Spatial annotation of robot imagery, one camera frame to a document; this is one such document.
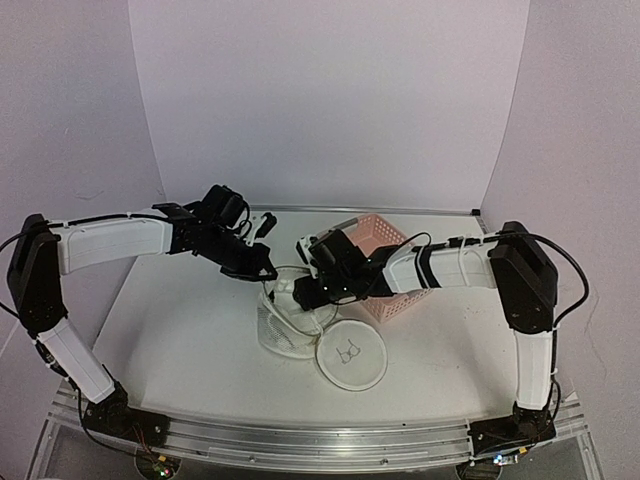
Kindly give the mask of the white bra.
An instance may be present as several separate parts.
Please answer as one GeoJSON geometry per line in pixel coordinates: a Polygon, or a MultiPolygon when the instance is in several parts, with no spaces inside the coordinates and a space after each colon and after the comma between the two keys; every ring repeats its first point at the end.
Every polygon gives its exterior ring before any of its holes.
{"type": "Polygon", "coordinates": [[[315,314],[303,310],[294,299],[295,281],[305,275],[304,271],[281,269],[278,278],[267,287],[267,295],[277,312],[294,328],[301,332],[311,332],[318,326],[315,314]]]}

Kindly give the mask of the white mesh laundry bag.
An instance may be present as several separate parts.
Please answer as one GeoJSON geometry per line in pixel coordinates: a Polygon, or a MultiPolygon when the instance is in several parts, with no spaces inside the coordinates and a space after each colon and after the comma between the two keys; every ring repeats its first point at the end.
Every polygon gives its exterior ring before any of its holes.
{"type": "MultiPolygon", "coordinates": [[[[276,269],[277,278],[281,269],[309,273],[307,268],[286,265],[276,269]]],[[[257,338],[262,347],[285,358],[312,360],[326,380],[346,391],[366,391],[382,380],[388,353],[374,327],[343,318],[337,306],[328,305],[311,310],[318,326],[311,332],[301,332],[277,312],[269,299],[267,287],[275,280],[264,282],[258,296],[257,338]]]]}

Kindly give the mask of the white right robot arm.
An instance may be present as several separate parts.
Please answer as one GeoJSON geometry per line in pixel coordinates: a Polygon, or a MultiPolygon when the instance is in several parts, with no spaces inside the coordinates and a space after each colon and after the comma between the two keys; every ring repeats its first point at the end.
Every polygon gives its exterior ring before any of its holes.
{"type": "Polygon", "coordinates": [[[494,233],[443,241],[419,232],[371,253],[333,228],[300,238],[296,252],[310,270],[293,287],[294,301],[305,311],[418,291],[495,291],[516,341],[515,412],[505,418],[503,433],[524,443],[540,430],[555,372],[556,332],[591,293],[586,272],[563,247],[511,221],[494,233]]]}

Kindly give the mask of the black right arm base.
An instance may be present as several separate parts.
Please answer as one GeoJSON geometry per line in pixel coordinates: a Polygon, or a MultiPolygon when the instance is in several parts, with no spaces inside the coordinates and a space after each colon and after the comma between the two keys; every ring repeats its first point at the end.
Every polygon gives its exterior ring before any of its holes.
{"type": "Polygon", "coordinates": [[[555,383],[541,410],[530,410],[513,404],[508,416],[473,421],[467,432],[474,458],[533,447],[556,437],[555,418],[559,407],[551,411],[555,383]]]}

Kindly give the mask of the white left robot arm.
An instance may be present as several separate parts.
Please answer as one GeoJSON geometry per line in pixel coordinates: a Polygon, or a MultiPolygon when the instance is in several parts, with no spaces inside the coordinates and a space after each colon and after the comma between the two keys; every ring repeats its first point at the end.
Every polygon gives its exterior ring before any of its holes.
{"type": "Polygon", "coordinates": [[[134,415],[119,402],[125,394],[72,324],[63,277],[122,259],[190,253],[218,265],[229,278],[270,281],[277,272],[262,240],[276,224],[270,212],[252,215],[243,196],[223,185],[186,205],[160,203],[139,212],[58,221],[32,214],[1,245],[14,248],[6,276],[14,305],[8,311],[45,363],[98,404],[96,421],[123,437],[134,428],[134,415]]]}

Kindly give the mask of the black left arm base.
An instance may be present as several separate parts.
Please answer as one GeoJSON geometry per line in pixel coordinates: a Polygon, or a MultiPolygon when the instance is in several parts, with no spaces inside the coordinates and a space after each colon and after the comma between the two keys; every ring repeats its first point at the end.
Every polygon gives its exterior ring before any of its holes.
{"type": "Polygon", "coordinates": [[[131,407],[124,387],[112,375],[109,377],[114,391],[100,402],[87,401],[80,414],[82,426],[91,432],[148,447],[163,446],[168,436],[169,417],[131,407]]]}

